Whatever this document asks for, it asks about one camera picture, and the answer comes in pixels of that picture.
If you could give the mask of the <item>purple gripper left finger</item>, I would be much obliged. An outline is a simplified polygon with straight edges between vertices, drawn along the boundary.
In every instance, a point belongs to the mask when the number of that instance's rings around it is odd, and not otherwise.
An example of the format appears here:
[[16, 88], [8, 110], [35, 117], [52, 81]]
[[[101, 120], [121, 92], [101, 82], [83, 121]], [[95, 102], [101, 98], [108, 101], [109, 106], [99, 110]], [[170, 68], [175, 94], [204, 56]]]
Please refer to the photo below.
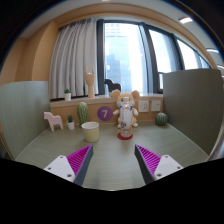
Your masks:
[[93, 156], [93, 145], [81, 148], [69, 156], [59, 155], [44, 170], [82, 186]]

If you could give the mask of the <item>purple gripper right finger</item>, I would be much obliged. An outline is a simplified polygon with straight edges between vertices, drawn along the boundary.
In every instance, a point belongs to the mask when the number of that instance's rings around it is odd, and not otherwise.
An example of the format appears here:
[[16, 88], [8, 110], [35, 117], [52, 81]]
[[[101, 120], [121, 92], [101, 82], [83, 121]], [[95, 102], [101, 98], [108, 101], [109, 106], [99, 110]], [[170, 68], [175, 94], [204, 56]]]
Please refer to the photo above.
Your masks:
[[182, 169], [182, 166], [169, 155], [158, 155], [140, 145], [135, 145], [134, 152], [145, 181], [150, 184]]

